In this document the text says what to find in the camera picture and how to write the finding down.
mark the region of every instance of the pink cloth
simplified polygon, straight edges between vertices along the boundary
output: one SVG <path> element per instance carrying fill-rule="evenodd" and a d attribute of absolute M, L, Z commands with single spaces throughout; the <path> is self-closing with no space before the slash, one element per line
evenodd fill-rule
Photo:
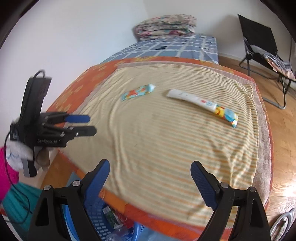
<path fill-rule="evenodd" d="M 13 184 L 18 182 L 18 172 L 13 170 L 10 165 L 7 163 L 7 169 L 10 176 L 10 179 Z M 5 169 L 5 159 L 4 159 L 4 147 L 0 149 L 0 201 L 4 199 L 6 193 L 10 189 L 10 182 L 7 177 L 6 169 Z"/>

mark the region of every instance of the white wall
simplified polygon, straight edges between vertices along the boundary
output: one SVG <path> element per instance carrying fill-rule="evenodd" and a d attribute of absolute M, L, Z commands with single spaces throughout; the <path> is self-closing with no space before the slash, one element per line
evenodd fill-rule
<path fill-rule="evenodd" d="M 289 59 L 290 34 L 259 0 L 144 0 L 150 18 L 184 13 L 197 18 L 197 33 L 217 38 L 221 55 L 243 58 L 244 43 L 237 14 L 269 26 L 274 34 L 279 55 Z"/>
<path fill-rule="evenodd" d="M 52 77 L 46 110 L 86 69 L 135 43 L 132 27 L 146 18 L 138 0 L 40 0 L 0 49 L 0 146 L 30 76 Z"/>

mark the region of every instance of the teal cloth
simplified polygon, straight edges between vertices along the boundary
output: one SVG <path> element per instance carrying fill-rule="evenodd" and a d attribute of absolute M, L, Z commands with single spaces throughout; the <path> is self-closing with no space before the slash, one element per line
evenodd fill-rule
<path fill-rule="evenodd" d="M 42 190 L 20 182 L 15 184 L 15 186 L 28 197 L 30 201 L 30 210 L 33 213 Z M 27 215 L 28 201 L 26 197 L 12 186 L 3 199 L 2 204 L 10 221 L 22 222 Z M 23 241 L 27 240 L 31 218 L 32 214 L 29 213 L 24 223 L 12 223 L 12 226 Z"/>

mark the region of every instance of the blue checkered sheet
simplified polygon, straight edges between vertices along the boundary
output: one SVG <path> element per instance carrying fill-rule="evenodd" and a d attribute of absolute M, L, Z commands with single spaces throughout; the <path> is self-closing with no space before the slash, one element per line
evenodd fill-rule
<path fill-rule="evenodd" d="M 202 34 L 183 38 L 140 41 L 112 55 L 103 63 L 145 56 L 192 58 L 218 64 L 217 41 L 214 37 Z"/>

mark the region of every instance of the screw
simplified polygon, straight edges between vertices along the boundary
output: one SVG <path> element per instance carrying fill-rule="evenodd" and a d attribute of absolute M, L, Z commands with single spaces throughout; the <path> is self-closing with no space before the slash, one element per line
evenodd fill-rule
<path fill-rule="evenodd" d="M 220 183 L 220 186 L 223 188 L 228 188 L 228 184 L 225 182 Z"/>
<path fill-rule="evenodd" d="M 78 187 L 79 185 L 80 185 L 80 181 L 74 181 L 74 182 L 72 182 L 72 185 L 74 186 L 74 187 Z"/>
<path fill-rule="evenodd" d="M 50 185 L 45 185 L 45 186 L 44 186 L 44 190 L 45 190 L 45 191 L 48 191 L 49 189 L 51 189 L 51 186 L 50 186 Z"/>
<path fill-rule="evenodd" d="M 256 188 L 254 188 L 254 187 L 250 187 L 250 191 L 251 191 L 251 192 L 256 192 Z"/>

